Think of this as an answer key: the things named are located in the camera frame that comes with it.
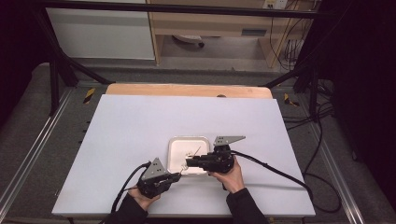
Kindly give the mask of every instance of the white tabletop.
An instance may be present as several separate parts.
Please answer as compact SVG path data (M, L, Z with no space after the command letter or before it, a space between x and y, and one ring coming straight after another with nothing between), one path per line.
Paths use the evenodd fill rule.
M303 180L276 100L103 95L52 213L108 214L137 166L158 157L166 167L172 137L204 136L212 144L218 135L244 135L230 145L232 150ZM303 187L252 161L238 161L246 187L265 215L315 215ZM137 183L141 172L128 186ZM151 217L226 217L226 196L211 176L183 176L148 212Z

